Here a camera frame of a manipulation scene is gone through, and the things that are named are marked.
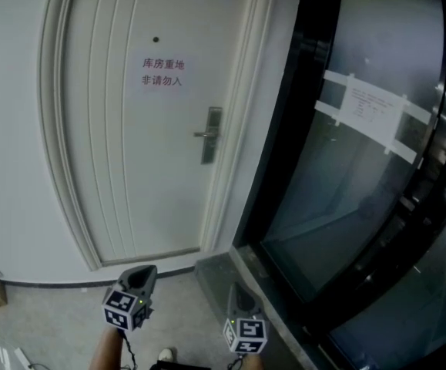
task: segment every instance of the shoe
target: shoe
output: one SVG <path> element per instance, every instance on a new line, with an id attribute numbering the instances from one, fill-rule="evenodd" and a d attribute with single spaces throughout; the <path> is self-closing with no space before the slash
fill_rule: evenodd
<path id="1" fill-rule="evenodd" d="M 173 363 L 175 361 L 175 357 L 173 356 L 173 351 L 169 348 L 164 348 L 159 354 L 158 360 L 162 362 Z"/>

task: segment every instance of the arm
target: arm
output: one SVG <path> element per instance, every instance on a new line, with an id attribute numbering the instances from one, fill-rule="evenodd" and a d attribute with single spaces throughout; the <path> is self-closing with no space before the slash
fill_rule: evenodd
<path id="1" fill-rule="evenodd" d="M 247 355 L 243 359 L 243 370 L 263 370 L 262 358 L 260 355 Z"/>
<path id="2" fill-rule="evenodd" d="M 123 338 L 116 328 L 108 326 L 92 357 L 89 370 L 119 370 L 122 360 Z"/>

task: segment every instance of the cable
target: cable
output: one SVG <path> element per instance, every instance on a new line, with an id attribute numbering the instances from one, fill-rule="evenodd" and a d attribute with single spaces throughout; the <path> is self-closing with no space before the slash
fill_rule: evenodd
<path id="1" fill-rule="evenodd" d="M 45 366 L 45 365 L 42 365 L 41 363 L 32 363 L 32 364 L 30 364 L 28 367 L 29 367 L 29 368 L 33 368 L 33 367 L 35 367 L 35 366 L 41 366 L 41 367 L 45 368 L 46 370 L 50 370 L 50 367 L 47 367 L 47 366 Z"/>
<path id="2" fill-rule="evenodd" d="M 236 366 L 236 364 L 239 362 L 240 363 L 240 367 L 236 370 L 240 370 L 241 366 L 243 366 L 243 358 L 245 358 L 245 355 L 238 355 L 238 358 L 235 359 L 235 361 L 233 363 L 229 363 L 228 364 L 228 370 L 232 370 L 233 367 Z"/>
<path id="3" fill-rule="evenodd" d="M 136 356 L 134 355 L 134 353 L 132 352 L 132 348 L 130 347 L 130 341 L 127 338 L 125 332 L 122 329 L 116 329 L 118 330 L 118 333 L 123 337 L 123 339 L 125 340 L 125 343 L 127 344 L 127 349 L 129 350 L 131 356 L 132 356 L 132 363 L 133 363 L 133 369 L 132 370 L 137 370 L 137 363 L 136 363 Z"/>

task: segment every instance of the paper notice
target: paper notice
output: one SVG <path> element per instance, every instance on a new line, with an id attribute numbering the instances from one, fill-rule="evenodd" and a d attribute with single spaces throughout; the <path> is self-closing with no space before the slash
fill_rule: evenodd
<path id="1" fill-rule="evenodd" d="M 334 118 L 390 148 L 405 102 L 402 97 L 349 76 L 340 111 Z"/>
<path id="2" fill-rule="evenodd" d="M 127 97 L 179 97 L 196 87 L 195 64 L 186 55 L 137 49 L 129 55 Z"/>

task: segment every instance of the elevator door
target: elevator door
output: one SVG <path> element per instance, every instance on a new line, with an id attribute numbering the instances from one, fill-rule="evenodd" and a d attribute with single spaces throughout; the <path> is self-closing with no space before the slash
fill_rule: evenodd
<path id="1" fill-rule="evenodd" d="M 341 0 L 297 168 L 262 241 L 305 301 L 378 231 L 420 162 L 440 102 L 441 0 Z"/>

